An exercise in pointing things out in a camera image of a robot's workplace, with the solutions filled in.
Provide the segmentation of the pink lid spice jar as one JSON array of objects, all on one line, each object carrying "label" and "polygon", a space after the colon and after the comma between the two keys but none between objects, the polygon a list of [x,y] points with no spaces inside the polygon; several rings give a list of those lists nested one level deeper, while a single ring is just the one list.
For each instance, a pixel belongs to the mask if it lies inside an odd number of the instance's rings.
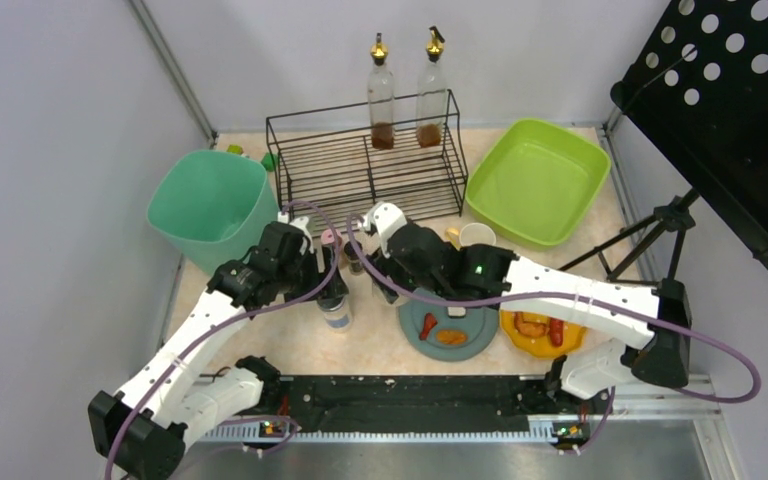
[{"label": "pink lid spice jar", "polygon": [[327,229],[320,236],[321,245],[333,250],[333,258],[337,261],[338,267],[345,265],[345,255],[343,251],[344,241],[342,235],[335,230]]}]

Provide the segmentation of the black lid spice jar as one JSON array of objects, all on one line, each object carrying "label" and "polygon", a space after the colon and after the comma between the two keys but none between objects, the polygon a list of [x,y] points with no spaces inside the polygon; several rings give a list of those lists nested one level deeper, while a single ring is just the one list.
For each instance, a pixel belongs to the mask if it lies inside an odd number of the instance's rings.
[{"label": "black lid spice jar", "polygon": [[349,272],[355,276],[363,275],[365,273],[365,267],[362,261],[365,257],[363,248],[355,248],[350,242],[347,242],[343,247],[343,253],[348,262]]}]

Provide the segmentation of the silver lid labelled jar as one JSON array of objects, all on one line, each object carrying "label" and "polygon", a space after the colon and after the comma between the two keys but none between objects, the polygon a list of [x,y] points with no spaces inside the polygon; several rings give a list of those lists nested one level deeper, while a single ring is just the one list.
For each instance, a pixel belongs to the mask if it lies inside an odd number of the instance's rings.
[{"label": "silver lid labelled jar", "polygon": [[335,332],[347,331],[353,320],[351,305],[347,296],[323,298],[317,301],[326,325]]}]

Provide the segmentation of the oil bottle brown liquid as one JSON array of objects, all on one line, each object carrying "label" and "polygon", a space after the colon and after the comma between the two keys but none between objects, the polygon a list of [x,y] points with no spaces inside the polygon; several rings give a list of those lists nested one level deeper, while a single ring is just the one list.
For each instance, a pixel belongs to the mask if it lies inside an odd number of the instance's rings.
[{"label": "oil bottle brown liquid", "polygon": [[426,45],[427,63],[419,77],[416,102],[416,139],[421,148],[438,146],[443,138],[443,123],[448,105],[448,85],[440,64],[445,39],[431,26]]}]

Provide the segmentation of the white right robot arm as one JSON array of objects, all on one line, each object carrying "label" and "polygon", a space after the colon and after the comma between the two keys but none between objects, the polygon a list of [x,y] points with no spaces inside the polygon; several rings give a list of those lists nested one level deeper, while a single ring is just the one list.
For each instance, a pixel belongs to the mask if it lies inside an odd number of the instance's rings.
[{"label": "white right robot arm", "polygon": [[590,399],[635,380],[670,389],[689,383],[688,325],[670,321],[673,301],[662,289],[588,279],[487,244],[457,248],[403,218],[360,226],[378,242],[363,263],[386,298],[414,300],[424,289],[440,306],[538,314],[605,335],[599,346],[555,361],[551,390]]}]

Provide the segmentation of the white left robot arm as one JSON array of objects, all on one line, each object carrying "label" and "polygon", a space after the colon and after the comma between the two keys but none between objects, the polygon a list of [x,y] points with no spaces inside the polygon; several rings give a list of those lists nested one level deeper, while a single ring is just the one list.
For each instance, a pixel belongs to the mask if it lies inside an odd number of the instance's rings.
[{"label": "white left robot arm", "polygon": [[318,296],[336,274],[318,268],[306,216],[280,214],[240,259],[216,268],[196,306],[173,336],[115,393],[100,391],[88,414],[104,478],[168,479],[206,433],[256,406],[267,365],[234,367],[225,379],[195,388],[223,345],[255,316]]}]

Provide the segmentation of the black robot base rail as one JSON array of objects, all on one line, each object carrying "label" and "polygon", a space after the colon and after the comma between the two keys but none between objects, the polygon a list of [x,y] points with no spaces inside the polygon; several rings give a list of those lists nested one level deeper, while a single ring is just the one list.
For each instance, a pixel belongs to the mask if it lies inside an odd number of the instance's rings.
[{"label": "black robot base rail", "polygon": [[518,375],[297,375],[267,383],[243,412],[288,416],[306,433],[495,433],[525,432],[539,415],[593,419],[607,400]]}]

